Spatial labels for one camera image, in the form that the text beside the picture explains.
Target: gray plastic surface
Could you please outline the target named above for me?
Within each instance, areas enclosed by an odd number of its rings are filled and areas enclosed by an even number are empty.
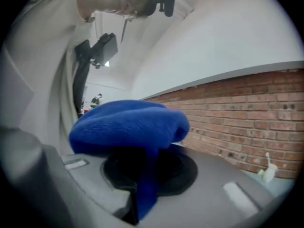
[[[284,193],[284,194],[276,197],[259,213],[257,213],[256,215],[244,220],[243,222],[241,222],[231,228],[257,228],[257,227],[260,227],[281,206],[281,204],[283,203],[283,201],[285,200],[286,197],[287,197],[287,193]]]
[[[0,165],[9,183],[56,228],[128,228],[92,201],[52,146],[21,130],[0,128]]]
[[[87,165],[70,169],[69,172],[81,189],[94,202],[99,204],[111,214],[124,215],[127,213],[130,193],[114,188],[101,172],[101,166],[106,158],[75,154],[63,157],[63,162],[82,159],[88,162]]]
[[[0,65],[0,125],[19,127],[34,92],[14,67],[4,45],[0,52]]]
[[[226,160],[187,150],[198,166],[198,177],[183,194],[159,197],[150,213],[140,222],[143,228],[227,228],[246,218],[223,189],[236,182],[253,203],[263,209],[272,199],[259,183]]]

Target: blue cloth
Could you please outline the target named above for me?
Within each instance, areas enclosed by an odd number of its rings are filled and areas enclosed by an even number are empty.
[[[164,105],[146,101],[116,101],[84,114],[69,140],[75,153],[97,153],[114,147],[146,150],[148,164],[137,183],[141,220],[156,202],[156,162],[159,149],[183,140],[189,131],[187,117]]]

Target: white ceiling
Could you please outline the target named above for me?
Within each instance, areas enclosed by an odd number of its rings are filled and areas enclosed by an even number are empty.
[[[97,38],[104,33],[114,33],[117,39],[118,53],[110,60],[110,67],[90,70],[90,74],[95,74],[94,78],[96,78],[96,74],[107,74],[111,71],[111,75],[114,73],[123,74],[124,77],[130,78],[131,82],[156,42],[172,23],[183,20],[184,15],[189,13],[188,7],[194,7],[197,1],[176,0],[177,9],[175,9],[174,15],[170,18],[166,17],[164,13],[160,13],[157,9],[148,18],[135,19],[132,22],[128,22],[122,44],[120,44],[120,41],[124,19],[113,14],[96,13],[95,24],[91,33],[91,44],[94,44]]]

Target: white rectangular slot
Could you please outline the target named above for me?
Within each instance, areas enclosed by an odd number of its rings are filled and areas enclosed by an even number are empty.
[[[86,162],[84,160],[79,160],[79,161],[74,162],[74,163],[66,164],[65,168],[67,170],[72,170],[72,169],[75,169],[75,168],[78,168],[78,167],[81,167],[81,166],[84,166],[84,165],[86,165]]]
[[[223,186],[230,200],[235,204],[237,209],[249,218],[259,212],[258,207],[250,200],[250,198],[242,191],[235,182],[228,182]]]

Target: red brick wall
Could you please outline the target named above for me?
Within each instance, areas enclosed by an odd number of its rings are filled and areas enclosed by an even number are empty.
[[[304,160],[304,70],[235,77],[148,101],[183,111],[190,133],[181,144],[219,155],[241,169],[295,178]]]

